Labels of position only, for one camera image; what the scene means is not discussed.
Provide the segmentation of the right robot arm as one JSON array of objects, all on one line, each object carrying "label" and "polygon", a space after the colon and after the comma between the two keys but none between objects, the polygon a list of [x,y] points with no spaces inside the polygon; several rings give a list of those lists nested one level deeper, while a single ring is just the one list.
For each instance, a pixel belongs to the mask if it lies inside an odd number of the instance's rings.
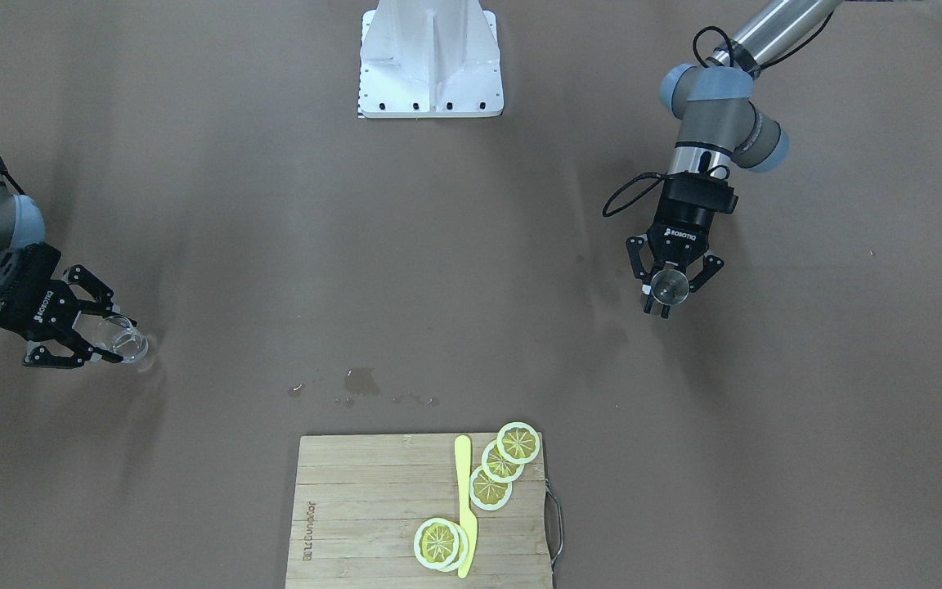
[{"label": "right robot arm", "polygon": [[42,213],[0,156],[0,329],[27,344],[26,366],[74,369],[134,364],[149,349],[114,290],[82,265],[57,277],[62,254],[45,240]]}]

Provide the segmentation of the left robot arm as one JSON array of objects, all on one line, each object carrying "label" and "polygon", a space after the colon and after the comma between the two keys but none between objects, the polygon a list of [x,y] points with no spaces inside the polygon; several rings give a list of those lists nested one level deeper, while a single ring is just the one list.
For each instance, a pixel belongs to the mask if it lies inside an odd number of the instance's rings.
[{"label": "left robot arm", "polygon": [[644,312],[658,306],[668,317],[723,268],[709,235],[714,217],[738,202],[730,171],[773,170],[789,149],[781,124],[752,103],[756,79],[819,36],[836,9],[835,1],[771,1],[737,33],[719,30],[710,56],[696,52],[666,74],[659,97],[680,131],[668,171],[636,176],[662,191],[648,230],[626,241]]}]

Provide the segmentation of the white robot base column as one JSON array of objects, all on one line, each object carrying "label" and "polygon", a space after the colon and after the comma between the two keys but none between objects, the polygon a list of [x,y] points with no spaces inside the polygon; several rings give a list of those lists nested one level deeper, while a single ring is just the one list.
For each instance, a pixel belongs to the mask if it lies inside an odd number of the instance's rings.
[{"label": "white robot base column", "polygon": [[360,24],[363,119],[497,117],[500,37],[478,1],[381,1]]}]

